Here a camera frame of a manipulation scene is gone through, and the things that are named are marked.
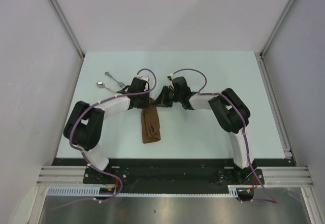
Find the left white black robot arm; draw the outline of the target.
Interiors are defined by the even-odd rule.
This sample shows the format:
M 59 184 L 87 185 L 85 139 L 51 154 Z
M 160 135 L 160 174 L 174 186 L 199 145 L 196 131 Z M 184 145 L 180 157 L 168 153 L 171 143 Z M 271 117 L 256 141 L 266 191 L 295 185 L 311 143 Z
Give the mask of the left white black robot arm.
M 149 91 L 149 77 L 135 76 L 130 86 L 118 91 L 106 102 L 100 101 L 93 107 L 84 101 L 75 104 L 63 136 L 95 169 L 94 176 L 99 182 L 107 183 L 112 177 L 112 170 L 107 168 L 109 159 L 99 145 L 104 119 L 133 108 L 148 108 Z

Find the brown cloth napkin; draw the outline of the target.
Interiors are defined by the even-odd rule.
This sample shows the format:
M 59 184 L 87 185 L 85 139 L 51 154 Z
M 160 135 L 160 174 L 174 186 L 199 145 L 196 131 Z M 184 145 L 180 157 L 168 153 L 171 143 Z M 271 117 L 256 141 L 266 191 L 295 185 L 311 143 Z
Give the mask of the brown cloth napkin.
M 154 143 L 161 140 L 160 122 L 158 111 L 153 106 L 154 99 L 150 98 L 149 107 L 141 112 L 142 142 L 143 144 Z

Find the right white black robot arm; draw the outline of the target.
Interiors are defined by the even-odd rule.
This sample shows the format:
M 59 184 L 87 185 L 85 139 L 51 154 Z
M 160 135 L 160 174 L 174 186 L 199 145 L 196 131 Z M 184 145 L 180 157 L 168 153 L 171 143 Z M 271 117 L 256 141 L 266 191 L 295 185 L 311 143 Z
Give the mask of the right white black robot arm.
M 256 172 L 247 137 L 250 111 L 231 88 L 217 93 L 194 92 L 184 77 L 176 77 L 171 80 L 171 85 L 162 88 L 153 105 L 169 108 L 174 103 L 180 103 L 185 110 L 211 110 L 229 135 L 236 166 L 235 180 L 240 184 L 246 184 L 251 179 L 261 183 L 263 176 Z

